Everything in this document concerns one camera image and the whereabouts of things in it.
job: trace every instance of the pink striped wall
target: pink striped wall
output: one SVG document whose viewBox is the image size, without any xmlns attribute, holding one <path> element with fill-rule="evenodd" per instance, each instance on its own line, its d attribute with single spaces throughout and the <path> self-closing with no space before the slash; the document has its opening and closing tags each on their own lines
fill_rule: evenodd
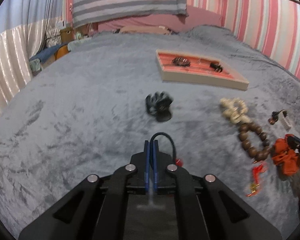
<svg viewBox="0 0 300 240">
<path fill-rule="evenodd" d="M 300 5 L 289 0 L 187 0 L 300 79 Z"/>
</svg>

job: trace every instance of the bed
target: bed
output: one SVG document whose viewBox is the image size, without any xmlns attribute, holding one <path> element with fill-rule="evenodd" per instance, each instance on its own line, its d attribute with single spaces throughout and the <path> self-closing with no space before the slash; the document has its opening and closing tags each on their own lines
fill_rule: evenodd
<svg viewBox="0 0 300 240">
<path fill-rule="evenodd" d="M 248 90 L 162 82 L 156 49 L 220 58 L 250 81 Z M 174 97 L 168 122 L 158 123 L 146 113 L 144 100 L 156 91 Z M 229 30 L 203 25 L 168 36 L 95 35 L 43 70 L 1 115 L 1 221 L 18 237 L 86 176 L 113 173 L 143 149 L 144 140 L 164 131 L 191 174 L 216 175 L 286 239 L 299 223 L 300 171 L 283 179 L 268 159 L 262 191 L 245 197 L 252 161 L 241 148 L 237 128 L 221 115 L 223 97 L 244 99 L 248 115 L 271 143 L 285 130 L 267 120 L 282 108 L 294 122 L 290 132 L 300 136 L 300 81 Z M 167 141 L 159 144 L 171 152 Z"/>
</svg>

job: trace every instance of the silver screw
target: silver screw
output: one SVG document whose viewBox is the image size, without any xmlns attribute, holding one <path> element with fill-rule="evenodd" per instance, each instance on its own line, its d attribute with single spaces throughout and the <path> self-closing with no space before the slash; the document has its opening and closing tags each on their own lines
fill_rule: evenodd
<svg viewBox="0 0 300 240">
<path fill-rule="evenodd" d="M 175 164 L 169 164 L 168 166 L 167 166 L 167 169 L 169 170 L 169 171 L 176 171 L 177 170 L 177 165 L 175 165 Z"/>
<path fill-rule="evenodd" d="M 96 174 L 91 174 L 87 177 L 89 182 L 96 182 L 98 180 L 98 176 Z"/>
<path fill-rule="evenodd" d="M 136 166 L 134 164 L 128 164 L 126 166 L 127 171 L 134 171 L 136 169 Z"/>
<path fill-rule="evenodd" d="M 207 182 L 214 182 L 216 180 L 216 177 L 213 176 L 212 174 L 208 174 L 206 175 L 205 179 Z"/>
</svg>

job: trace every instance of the silver satin curtain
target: silver satin curtain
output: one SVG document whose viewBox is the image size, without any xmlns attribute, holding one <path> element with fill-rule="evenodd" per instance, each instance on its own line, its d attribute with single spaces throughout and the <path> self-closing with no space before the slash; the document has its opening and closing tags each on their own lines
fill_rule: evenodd
<svg viewBox="0 0 300 240">
<path fill-rule="evenodd" d="M 4 0 L 0 6 L 0 114 L 32 78 L 29 58 L 61 20 L 63 0 Z"/>
</svg>

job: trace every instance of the red bead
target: red bead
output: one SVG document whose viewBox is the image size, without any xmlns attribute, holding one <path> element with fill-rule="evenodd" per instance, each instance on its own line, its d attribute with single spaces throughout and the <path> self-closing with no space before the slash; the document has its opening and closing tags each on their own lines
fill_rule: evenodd
<svg viewBox="0 0 300 240">
<path fill-rule="evenodd" d="M 179 167 L 183 166 L 183 161 L 181 159 L 176 159 L 176 165 Z"/>
</svg>

